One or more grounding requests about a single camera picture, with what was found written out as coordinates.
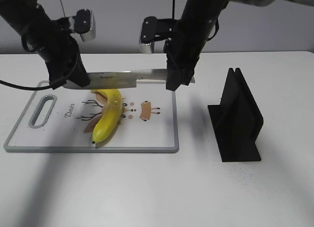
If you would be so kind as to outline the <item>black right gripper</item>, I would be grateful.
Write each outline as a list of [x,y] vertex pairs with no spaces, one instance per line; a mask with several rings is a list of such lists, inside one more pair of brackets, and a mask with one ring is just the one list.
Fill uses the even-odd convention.
[[179,86],[191,83],[201,51],[216,34],[217,18],[181,18],[176,22],[174,35],[164,46],[167,90],[176,91]]

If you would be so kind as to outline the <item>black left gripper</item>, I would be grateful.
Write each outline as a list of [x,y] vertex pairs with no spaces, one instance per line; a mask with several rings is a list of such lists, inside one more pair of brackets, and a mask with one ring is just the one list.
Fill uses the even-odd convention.
[[67,80],[81,87],[90,84],[82,62],[78,62],[78,44],[71,36],[73,23],[73,18],[48,20],[37,33],[37,53],[45,61],[52,89],[65,85]]

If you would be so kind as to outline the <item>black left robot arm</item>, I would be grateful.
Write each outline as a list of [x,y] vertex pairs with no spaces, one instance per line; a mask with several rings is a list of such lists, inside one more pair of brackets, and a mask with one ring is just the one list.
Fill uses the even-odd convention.
[[96,37],[91,10],[80,9],[74,16],[52,20],[38,0],[0,0],[0,15],[21,37],[23,49],[37,53],[45,62],[49,88],[68,81],[80,87],[90,84],[72,34],[80,35],[82,41]]

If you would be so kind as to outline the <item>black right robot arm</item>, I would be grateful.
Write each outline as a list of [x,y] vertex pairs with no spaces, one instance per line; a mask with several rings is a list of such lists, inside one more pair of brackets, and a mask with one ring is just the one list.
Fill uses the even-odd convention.
[[[173,34],[164,45],[167,90],[175,91],[180,85],[189,85],[200,53],[211,40],[210,33],[217,27],[220,13],[231,1],[264,7],[275,0],[187,0],[181,18],[175,22]],[[307,6],[314,4],[314,0],[286,1]]]

